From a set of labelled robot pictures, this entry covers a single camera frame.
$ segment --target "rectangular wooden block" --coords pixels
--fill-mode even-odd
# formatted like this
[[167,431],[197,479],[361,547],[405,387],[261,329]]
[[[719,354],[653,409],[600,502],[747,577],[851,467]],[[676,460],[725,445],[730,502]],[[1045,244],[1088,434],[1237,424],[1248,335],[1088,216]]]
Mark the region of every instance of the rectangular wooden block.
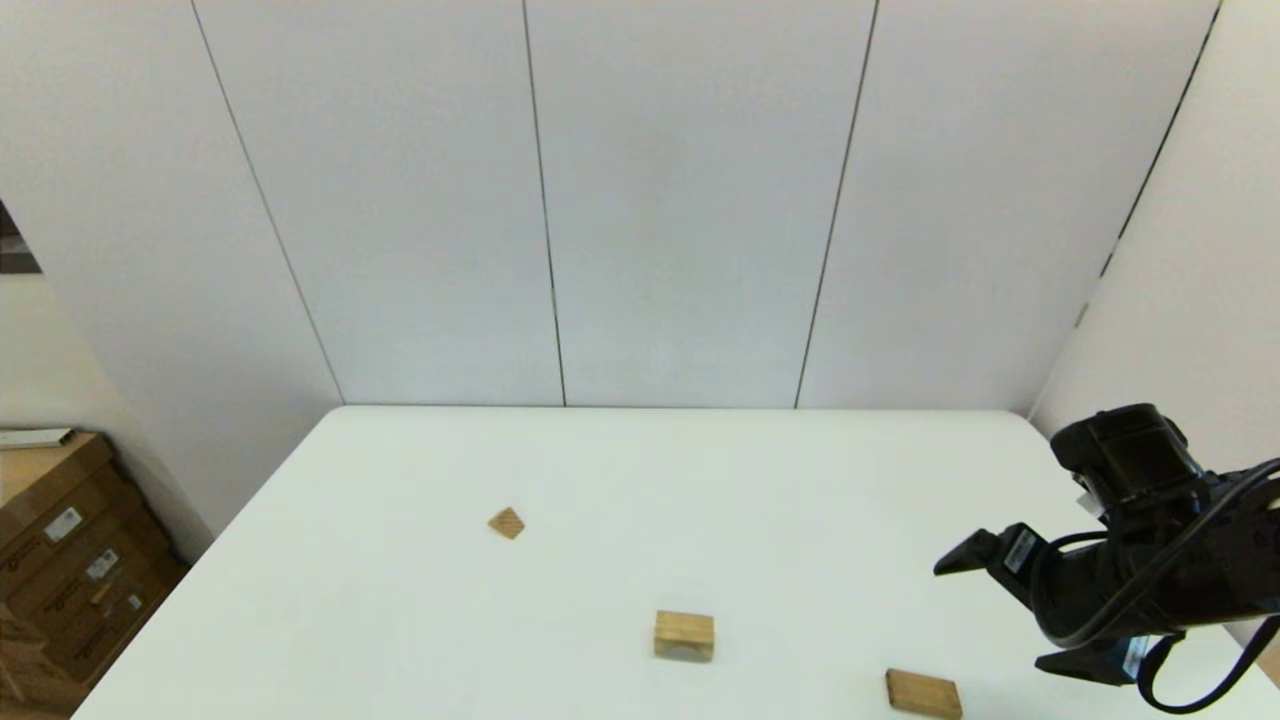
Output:
[[956,684],[941,678],[890,669],[884,673],[888,703],[897,710],[920,712],[947,720],[960,720],[960,693]]
[[716,653],[716,619],[659,610],[653,628],[653,652],[676,660],[709,662]]
[[1258,667],[1271,678],[1271,682],[1280,687],[1280,646],[1267,650],[1258,659]]
[[511,507],[494,515],[489,520],[489,527],[502,533],[507,539],[516,539],[516,536],[525,532],[525,521]]

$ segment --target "white table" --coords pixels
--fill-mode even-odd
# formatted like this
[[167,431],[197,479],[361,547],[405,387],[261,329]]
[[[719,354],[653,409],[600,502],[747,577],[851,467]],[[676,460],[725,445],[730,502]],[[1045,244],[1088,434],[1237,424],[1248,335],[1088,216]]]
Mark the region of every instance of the white table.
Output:
[[[895,717],[884,669],[956,680],[965,717],[1166,717],[1043,674],[1052,646],[984,573],[979,527],[1094,528],[1002,413],[347,407],[236,518],[77,720]],[[516,541],[486,527],[515,506]],[[716,660],[655,659],[659,609]],[[1239,653],[1193,632],[1157,692]],[[1198,717],[1274,717],[1251,671]]]

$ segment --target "black cable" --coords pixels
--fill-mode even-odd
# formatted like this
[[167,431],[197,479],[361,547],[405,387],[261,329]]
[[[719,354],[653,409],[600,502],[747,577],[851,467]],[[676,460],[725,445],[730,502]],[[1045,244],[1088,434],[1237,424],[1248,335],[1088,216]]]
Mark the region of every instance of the black cable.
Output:
[[[1197,516],[1187,529],[1178,534],[1164,550],[1156,553],[1155,557],[1147,562],[1142,570],[1138,570],[1120,587],[1119,591],[1111,598],[1108,598],[1102,607],[1093,614],[1092,618],[1085,620],[1078,629],[1059,634],[1048,623],[1048,616],[1044,612],[1043,605],[1037,601],[1041,593],[1032,592],[1032,612],[1036,615],[1036,623],[1039,624],[1041,632],[1044,637],[1050,639],[1053,644],[1064,648],[1076,648],[1088,644],[1097,639],[1100,635],[1106,633],[1111,625],[1116,623],[1130,607],[1137,605],[1142,598],[1147,596],[1156,587],[1156,582],[1160,580],[1174,564],[1181,557],[1183,552],[1187,551],[1188,546],[1204,532],[1206,528],[1217,516],[1226,511],[1236,500],[1256,488],[1257,486],[1267,482],[1270,475],[1280,470],[1280,457],[1274,460],[1267,460],[1260,465],[1254,465],[1252,469],[1244,473],[1244,475],[1236,480],[1231,489],[1222,493],[1213,505],[1211,505],[1204,512]],[[1068,536],[1062,541],[1078,536]],[[1057,541],[1050,543],[1050,546],[1039,553],[1036,559],[1036,564],[1032,566],[1032,587],[1033,589],[1038,587],[1038,579],[1042,571],[1042,566],[1047,562],[1052,555],[1052,550]]]
[[1222,682],[1219,683],[1217,687],[1213,688],[1207,696],[1187,705],[1165,705],[1156,700],[1156,696],[1152,692],[1152,684],[1156,682],[1156,673],[1160,671],[1160,667],[1169,657],[1169,651],[1175,644],[1180,643],[1187,634],[1178,633],[1176,635],[1164,637],[1158,643],[1156,643],[1156,647],[1151,648],[1147,657],[1142,660],[1142,667],[1138,670],[1138,693],[1142,694],[1142,700],[1147,701],[1147,705],[1172,715],[1189,715],[1192,712],[1204,710],[1235,687],[1235,683],[1244,676],[1249,665],[1253,665],[1253,661],[1256,661],[1258,656],[1262,655],[1262,651],[1266,650],[1267,644],[1271,643],[1271,638],[1275,637],[1276,630],[1280,630],[1280,618],[1272,616],[1263,620],[1262,626],[1260,626],[1258,632],[1253,633],[1253,637],[1249,638],[1248,644],[1244,646],[1244,651],[1240,653],[1240,659],[1231,666],[1231,671],[1226,674],[1226,678],[1222,678]]
[[1075,533],[1071,536],[1061,537],[1044,546],[1044,550],[1042,550],[1039,555],[1036,557],[1036,561],[1032,564],[1030,600],[1032,600],[1032,612],[1036,612],[1037,619],[1039,618],[1041,612],[1037,611],[1036,609],[1039,607],[1041,610],[1043,610],[1046,602],[1044,583],[1041,582],[1041,574],[1044,570],[1044,562],[1041,562],[1041,560],[1057,553],[1060,550],[1062,550],[1069,544],[1075,544],[1078,542],[1089,542],[1096,539],[1102,539],[1102,541],[1111,539],[1111,533],[1097,530],[1092,533]]

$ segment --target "white partition wall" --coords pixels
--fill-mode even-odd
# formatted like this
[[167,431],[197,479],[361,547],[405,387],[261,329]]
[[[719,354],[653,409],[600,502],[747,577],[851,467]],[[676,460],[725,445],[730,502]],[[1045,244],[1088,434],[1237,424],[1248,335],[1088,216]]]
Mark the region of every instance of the white partition wall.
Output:
[[520,0],[197,8],[346,400],[561,405]]
[[1215,8],[881,3],[800,406],[1027,413]]
[[531,0],[570,405],[791,406],[872,0]]
[[340,400],[189,4],[0,5],[0,197],[221,530]]

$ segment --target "white wall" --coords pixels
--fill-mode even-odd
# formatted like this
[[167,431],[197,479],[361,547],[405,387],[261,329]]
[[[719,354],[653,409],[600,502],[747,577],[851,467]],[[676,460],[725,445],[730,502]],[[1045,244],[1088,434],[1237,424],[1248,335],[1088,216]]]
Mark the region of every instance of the white wall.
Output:
[[0,3],[0,197],[215,533],[342,397],[189,3]]
[[1280,4],[1225,3],[1032,420],[1155,402],[1206,466],[1280,455]]
[[195,560],[212,542],[42,275],[0,275],[0,427],[105,432],[128,475]]
[[344,400],[562,405],[521,0],[198,9]]
[[801,407],[1025,414],[1213,3],[881,3]]
[[873,9],[529,3],[568,405],[795,405]]

